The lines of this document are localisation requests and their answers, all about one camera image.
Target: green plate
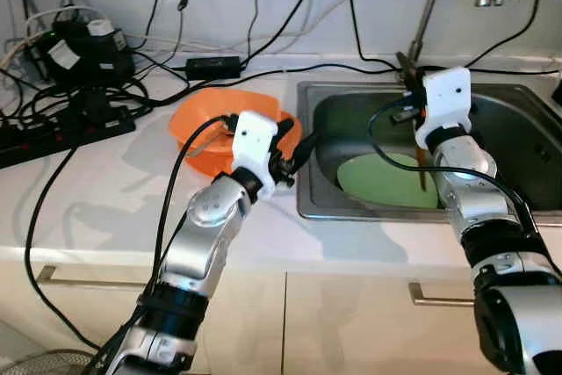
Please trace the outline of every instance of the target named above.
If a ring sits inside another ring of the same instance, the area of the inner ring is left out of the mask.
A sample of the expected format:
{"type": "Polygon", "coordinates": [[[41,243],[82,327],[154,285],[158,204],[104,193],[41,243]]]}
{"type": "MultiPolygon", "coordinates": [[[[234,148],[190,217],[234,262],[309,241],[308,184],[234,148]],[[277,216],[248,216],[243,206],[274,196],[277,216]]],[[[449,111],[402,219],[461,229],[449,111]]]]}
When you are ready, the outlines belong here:
{"type": "MultiPolygon", "coordinates": [[[[417,166],[414,158],[390,154],[395,161],[417,166]]],[[[433,178],[426,175],[426,191],[420,186],[417,172],[398,169],[378,154],[360,155],[342,164],[337,180],[343,191],[353,197],[388,206],[437,208],[438,197],[433,178]]]]}

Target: orange bowl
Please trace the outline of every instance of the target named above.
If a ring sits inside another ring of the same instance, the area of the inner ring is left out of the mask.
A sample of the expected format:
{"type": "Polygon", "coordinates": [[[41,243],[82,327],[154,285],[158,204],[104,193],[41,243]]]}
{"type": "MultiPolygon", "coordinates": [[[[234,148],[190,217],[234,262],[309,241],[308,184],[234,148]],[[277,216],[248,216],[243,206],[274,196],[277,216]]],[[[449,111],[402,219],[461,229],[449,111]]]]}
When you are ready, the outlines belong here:
{"type": "MultiPolygon", "coordinates": [[[[258,112],[276,121],[281,116],[279,101],[274,97],[243,90],[204,88],[177,109],[169,122],[169,131],[178,142],[183,143],[207,120],[223,114],[240,114],[244,110],[258,112]]],[[[221,125],[217,122],[205,132],[218,130],[221,125]]],[[[204,135],[193,142],[190,151],[200,148],[203,144],[205,144],[204,135]]],[[[205,147],[205,152],[229,155],[231,149],[232,135],[222,133],[205,147]]]]}
{"type": "MultiPolygon", "coordinates": [[[[258,112],[278,121],[292,119],[294,126],[279,141],[277,147],[285,159],[291,158],[302,136],[302,126],[298,119],[279,108],[274,97],[242,90],[206,88],[184,102],[169,122],[169,131],[177,139],[181,149],[185,141],[204,122],[222,114],[240,114],[245,110],[258,112]]],[[[208,175],[217,176],[220,172],[232,172],[232,140],[220,122],[207,128],[191,145],[189,152],[199,151],[196,156],[187,157],[193,169],[208,175]]]]}

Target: fan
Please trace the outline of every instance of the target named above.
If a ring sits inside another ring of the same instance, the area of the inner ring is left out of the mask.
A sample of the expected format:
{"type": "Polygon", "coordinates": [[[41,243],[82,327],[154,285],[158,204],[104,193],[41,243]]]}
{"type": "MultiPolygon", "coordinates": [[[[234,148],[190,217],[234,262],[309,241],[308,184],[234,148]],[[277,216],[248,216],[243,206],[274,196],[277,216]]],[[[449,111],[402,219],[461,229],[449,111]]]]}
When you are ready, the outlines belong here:
{"type": "Polygon", "coordinates": [[[91,358],[81,350],[50,350],[0,367],[0,375],[80,375],[91,358]]]}

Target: black power strip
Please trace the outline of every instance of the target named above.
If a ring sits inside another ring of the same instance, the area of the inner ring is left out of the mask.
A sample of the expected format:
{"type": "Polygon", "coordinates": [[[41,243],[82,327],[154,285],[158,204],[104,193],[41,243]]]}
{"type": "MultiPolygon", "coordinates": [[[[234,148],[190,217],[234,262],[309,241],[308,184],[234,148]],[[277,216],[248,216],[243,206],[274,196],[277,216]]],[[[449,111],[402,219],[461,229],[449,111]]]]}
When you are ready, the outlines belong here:
{"type": "Polygon", "coordinates": [[[49,125],[25,130],[16,126],[1,126],[0,169],[135,130],[136,125],[126,106],[114,107],[112,110],[113,119],[103,123],[89,122],[73,126],[67,122],[67,126],[60,129],[53,129],[49,125]]]}

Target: cabinet handle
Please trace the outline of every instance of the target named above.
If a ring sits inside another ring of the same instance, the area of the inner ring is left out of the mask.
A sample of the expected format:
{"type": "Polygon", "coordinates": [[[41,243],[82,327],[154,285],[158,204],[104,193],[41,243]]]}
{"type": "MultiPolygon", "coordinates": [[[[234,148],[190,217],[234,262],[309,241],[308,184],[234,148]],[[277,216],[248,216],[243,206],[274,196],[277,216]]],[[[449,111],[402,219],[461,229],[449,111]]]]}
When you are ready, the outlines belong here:
{"type": "Polygon", "coordinates": [[[144,283],[133,283],[127,281],[96,281],[96,280],[72,280],[66,278],[53,278],[56,267],[45,265],[36,278],[38,285],[63,285],[66,287],[78,287],[86,289],[118,289],[139,290],[144,288],[144,283]]]}
{"type": "Polygon", "coordinates": [[[408,283],[407,289],[410,291],[412,303],[416,306],[448,306],[448,307],[473,307],[473,299],[456,298],[427,298],[423,295],[420,283],[408,283]]]}

